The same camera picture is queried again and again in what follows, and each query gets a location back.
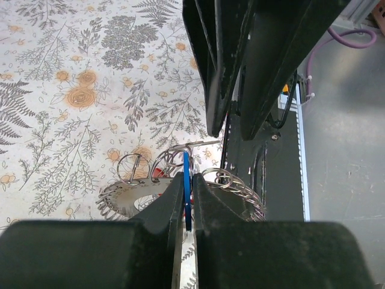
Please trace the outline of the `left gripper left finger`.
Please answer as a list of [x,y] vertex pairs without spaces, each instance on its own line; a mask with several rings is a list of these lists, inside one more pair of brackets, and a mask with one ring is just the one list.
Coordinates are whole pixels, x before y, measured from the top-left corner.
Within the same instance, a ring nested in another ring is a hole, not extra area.
[[179,288],[184,211],[183,174],[129,223],[129,288]]

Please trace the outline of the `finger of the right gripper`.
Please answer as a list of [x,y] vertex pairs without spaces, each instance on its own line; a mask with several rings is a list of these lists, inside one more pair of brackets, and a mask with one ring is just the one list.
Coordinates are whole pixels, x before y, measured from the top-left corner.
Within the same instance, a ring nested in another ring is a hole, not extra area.
[[203,84],[208,135],[218,137],[230,107],[255,1],[183,0],[182,16]]
[[252,140],[280,91],[348,1],[258,1],[246,49],[241,136]]

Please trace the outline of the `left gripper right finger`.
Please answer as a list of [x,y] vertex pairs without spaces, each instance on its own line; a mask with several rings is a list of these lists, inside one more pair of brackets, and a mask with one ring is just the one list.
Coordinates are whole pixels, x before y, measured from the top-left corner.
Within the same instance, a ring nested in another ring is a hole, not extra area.
[[252,288],[253,245],[238,217],[194,175],[194,233],[199,288]]

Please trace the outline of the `red key tag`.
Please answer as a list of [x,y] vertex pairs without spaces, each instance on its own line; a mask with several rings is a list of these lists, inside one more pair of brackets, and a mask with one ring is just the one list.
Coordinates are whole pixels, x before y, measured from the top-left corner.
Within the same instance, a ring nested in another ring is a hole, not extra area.
[[153,199],[157,199],[163,194],[166,183],[163,180],[164,172],[160,168],[156,168],[153,172],[153,179],[157,182],[151,183],[151,196]]

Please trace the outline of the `blue key tag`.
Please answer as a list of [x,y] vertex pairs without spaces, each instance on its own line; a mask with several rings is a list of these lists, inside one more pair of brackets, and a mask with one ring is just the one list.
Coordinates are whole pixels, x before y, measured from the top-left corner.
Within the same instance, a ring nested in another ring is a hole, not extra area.
[[187,231],[192,230],[191,213],[191,178],[193,176],[193,165],[188,151],[183,152],[183,190],[185,208],[185,226]]

